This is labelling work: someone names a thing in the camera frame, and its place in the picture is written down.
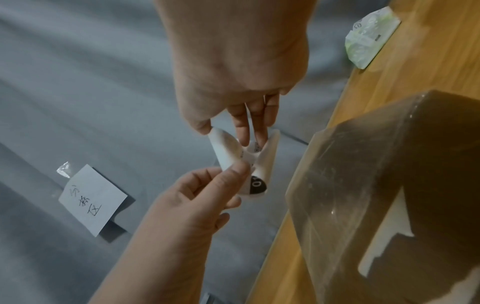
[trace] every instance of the chinese character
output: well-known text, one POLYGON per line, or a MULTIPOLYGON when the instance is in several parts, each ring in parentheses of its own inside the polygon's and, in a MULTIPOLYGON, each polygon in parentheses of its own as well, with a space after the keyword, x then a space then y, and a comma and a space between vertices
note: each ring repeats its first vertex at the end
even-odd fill
POLYGON ((79 193, 80 190, 78 190, 75 185, 72 185, 72 187, 73 187, 73 189, 70 189, 70 196, 77 197, 77 193, 79 193))
POLYGON ((86 197, 84 197, 84 196, 82 195, 81 198, 79 199, 80 204, 78 204, 78 205, 79 205, 79 206, 80 206, 80 205, 81 205, 81 206, 85 206, 85 205, 89 202, 89 200, 90 200, 89 198, 86 198, 86 197))
POLYGON ((97 207, 95 207, 95 205, 90 204, 90 207, 88 208, 87 214, 90 213, 91 215, 96 216, 101 207, 102 207, 102 205, 100 205, 100 207, 97 208, 97 207))

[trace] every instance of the green plastic wrapper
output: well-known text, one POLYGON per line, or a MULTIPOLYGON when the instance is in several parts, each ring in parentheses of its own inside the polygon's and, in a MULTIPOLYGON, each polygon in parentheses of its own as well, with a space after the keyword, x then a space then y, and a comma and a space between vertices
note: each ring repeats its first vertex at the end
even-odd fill
POLYGON ((389 7, 368 14, 353 25, 345 38, 348 58, 363 70, 388 41, 400 24, 389 7))

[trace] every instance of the hand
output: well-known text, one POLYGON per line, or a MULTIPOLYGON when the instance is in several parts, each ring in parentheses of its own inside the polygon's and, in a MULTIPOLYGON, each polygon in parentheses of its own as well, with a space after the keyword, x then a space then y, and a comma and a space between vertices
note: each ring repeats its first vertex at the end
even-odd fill
POLYGON ((249 175, 240 161, 181 177, 151 206, 90 304, 198 304, 212 235, 230 218, 222 211, 240 205, 249 175))
POLYGON ((247 146, 250 112, 260 146, 280 94, 307 71, 307 23, 316 0, 156 0, 171 44, 178 106, 202 134, 227 109, 247 146))

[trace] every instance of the wood grain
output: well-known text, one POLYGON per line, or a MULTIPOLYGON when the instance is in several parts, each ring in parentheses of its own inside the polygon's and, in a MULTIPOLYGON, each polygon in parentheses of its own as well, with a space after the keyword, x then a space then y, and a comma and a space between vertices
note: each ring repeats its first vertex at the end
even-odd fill
MULTIPOLYGON (((402 24, 370 66, 355 69, 329 126, 418 92, 480 99, 480 1, 393 0, 402 24)), ((315 295, 287 214, 247 304, 310 304, 315 295)))

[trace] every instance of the brown box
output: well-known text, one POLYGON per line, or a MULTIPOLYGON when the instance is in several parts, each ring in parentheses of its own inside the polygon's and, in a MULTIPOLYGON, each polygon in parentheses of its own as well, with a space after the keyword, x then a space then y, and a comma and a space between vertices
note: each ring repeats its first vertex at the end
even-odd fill
POLYGON ((480 303, 480 102, 432 91, 318 132, 286 200, 318 303, 480 303))

